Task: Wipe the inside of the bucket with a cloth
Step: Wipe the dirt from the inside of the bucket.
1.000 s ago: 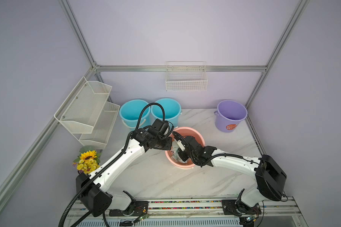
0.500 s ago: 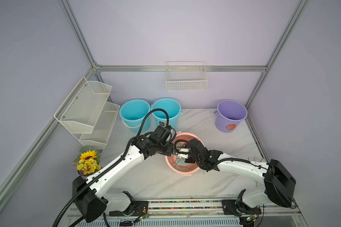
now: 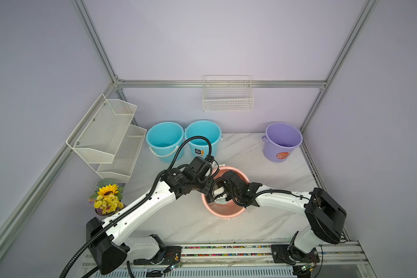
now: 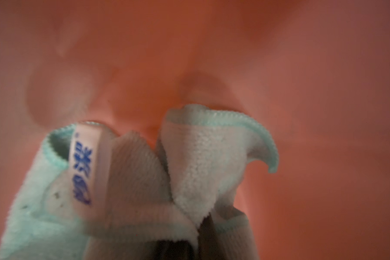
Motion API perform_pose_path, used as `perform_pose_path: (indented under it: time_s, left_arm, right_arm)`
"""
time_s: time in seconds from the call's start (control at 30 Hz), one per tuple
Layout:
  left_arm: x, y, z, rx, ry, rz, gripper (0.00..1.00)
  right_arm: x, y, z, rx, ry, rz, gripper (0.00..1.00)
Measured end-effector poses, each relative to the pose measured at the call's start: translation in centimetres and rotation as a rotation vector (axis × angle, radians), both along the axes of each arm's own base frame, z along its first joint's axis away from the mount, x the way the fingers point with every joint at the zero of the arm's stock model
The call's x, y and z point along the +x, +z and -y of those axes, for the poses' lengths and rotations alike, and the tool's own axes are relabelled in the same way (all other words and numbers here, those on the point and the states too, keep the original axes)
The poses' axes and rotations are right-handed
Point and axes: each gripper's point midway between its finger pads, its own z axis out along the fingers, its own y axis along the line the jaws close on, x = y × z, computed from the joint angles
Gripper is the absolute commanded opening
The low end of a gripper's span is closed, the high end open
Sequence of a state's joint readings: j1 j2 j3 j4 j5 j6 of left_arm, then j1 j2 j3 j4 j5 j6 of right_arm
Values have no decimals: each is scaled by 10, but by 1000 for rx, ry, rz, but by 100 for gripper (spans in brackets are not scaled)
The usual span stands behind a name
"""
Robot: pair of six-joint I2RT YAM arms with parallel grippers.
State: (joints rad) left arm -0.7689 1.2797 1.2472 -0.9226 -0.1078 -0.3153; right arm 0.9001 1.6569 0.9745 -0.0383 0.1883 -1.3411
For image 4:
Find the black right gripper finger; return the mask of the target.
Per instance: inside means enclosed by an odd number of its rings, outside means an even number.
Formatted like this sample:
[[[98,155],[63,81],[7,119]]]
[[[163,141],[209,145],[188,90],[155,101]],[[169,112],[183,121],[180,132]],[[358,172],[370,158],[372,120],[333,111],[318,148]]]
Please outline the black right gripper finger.
[[[196,250],[188,241],[163,240],[157,243],[154,260],[226,260],[211,215],[203,220],[198,231]]]

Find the mint green microfibre cloth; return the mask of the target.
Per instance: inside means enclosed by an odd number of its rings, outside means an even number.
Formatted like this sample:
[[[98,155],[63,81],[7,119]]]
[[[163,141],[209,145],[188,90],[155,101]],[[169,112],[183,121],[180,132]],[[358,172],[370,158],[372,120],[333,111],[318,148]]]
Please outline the mint green microfibre cloth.
[[[0,260],[153,260],[159,241],[196,250],[208,215],[227,260],[256,260],[249,220],[234,207],[255,160],[277,171],[271,134],[202,105],[169,110],[155,148],[96,122],[54,130],[10,209]]]

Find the pink plastic bucket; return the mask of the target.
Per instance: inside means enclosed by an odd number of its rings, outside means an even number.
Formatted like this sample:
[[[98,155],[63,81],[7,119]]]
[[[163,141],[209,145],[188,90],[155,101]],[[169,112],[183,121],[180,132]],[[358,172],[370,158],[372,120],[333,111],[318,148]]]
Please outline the pink plastic bucket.
[[[0,239],[44,136],[154,145],[198,103],[273,135],[236,205],[263,260],[390,260],[390,1],[0,1]]]

